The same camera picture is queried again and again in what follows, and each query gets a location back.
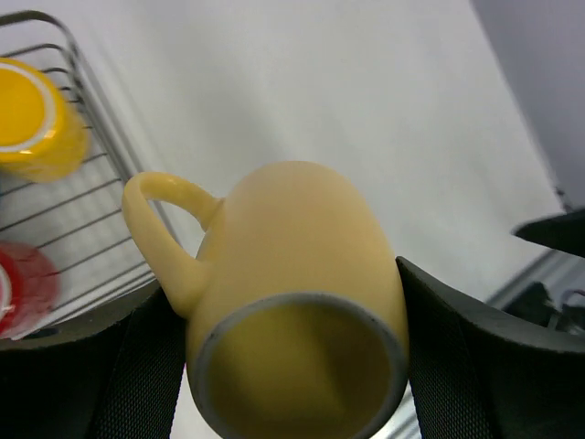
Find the pale yellow mug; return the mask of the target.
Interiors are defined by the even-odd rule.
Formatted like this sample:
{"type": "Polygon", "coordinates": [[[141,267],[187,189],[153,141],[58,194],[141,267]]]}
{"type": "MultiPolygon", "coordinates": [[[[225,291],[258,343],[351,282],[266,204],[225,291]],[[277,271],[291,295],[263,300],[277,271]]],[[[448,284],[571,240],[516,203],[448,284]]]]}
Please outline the pale yellow mug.
{"type": "Polygon", "coordinates": [[[368,438],[399,406],[409,333],[395,256],[357,189],[304,161],[216,198],[143,172],[133,240],[186,321],[192,398],[223,438],[368,438]]]}

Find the red mug black handle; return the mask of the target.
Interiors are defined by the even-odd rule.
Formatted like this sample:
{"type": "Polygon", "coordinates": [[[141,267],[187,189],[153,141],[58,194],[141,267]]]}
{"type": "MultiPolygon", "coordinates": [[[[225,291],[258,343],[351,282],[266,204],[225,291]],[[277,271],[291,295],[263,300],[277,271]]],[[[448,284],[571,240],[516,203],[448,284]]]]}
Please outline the red mug black handle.
{"type": "Polygon", "coordinates": [[[1,242],[1,338],[21,338],[57,302],[61,281],[53,262],[21,242],[1,242]]]}

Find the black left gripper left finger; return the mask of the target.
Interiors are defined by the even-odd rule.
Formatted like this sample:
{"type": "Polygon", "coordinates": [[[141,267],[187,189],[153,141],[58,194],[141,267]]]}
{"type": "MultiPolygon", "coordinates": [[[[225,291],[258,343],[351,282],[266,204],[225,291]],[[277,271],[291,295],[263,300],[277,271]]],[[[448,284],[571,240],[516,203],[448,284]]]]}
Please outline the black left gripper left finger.
{"type": "Polygon", "coordinates": [[[167,438],[185,322],[156,283],[1,342],[4,438],[167,438]]]}

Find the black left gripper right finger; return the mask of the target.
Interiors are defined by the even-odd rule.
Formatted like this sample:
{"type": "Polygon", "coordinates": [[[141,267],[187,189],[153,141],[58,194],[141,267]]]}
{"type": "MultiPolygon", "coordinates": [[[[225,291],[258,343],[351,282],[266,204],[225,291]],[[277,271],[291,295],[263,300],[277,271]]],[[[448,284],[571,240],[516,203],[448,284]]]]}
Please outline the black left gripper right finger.
{"type": "Polygon", "coordinates": [[[422,437],[583,437],[583,337],[510,316],[396,262],[422,437]]]}

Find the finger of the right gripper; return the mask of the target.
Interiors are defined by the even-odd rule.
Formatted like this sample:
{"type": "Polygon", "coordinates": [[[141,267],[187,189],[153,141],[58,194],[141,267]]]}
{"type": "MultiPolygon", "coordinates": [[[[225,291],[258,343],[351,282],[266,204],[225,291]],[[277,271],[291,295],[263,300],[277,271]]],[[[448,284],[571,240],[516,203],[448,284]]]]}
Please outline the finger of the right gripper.
{"type": "Polygon", "coordinates": [[[565,252],[584,255],[584,213],[569,212],[519,225],[513,234],[522,240],[565,252]]]}

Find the bright yellow mug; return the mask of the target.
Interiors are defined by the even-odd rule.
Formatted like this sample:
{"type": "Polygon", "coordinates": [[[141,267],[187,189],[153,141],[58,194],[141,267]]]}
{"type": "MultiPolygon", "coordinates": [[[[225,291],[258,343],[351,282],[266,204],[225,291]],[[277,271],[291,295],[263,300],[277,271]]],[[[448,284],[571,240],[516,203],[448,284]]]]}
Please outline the bright yellow mug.
{"type": "Polygon", "coordinates": [[[76,172],[90,135],[75,106],[50,78],[15,60],[1,59],[1,169],[36,183],[76,172]]]}

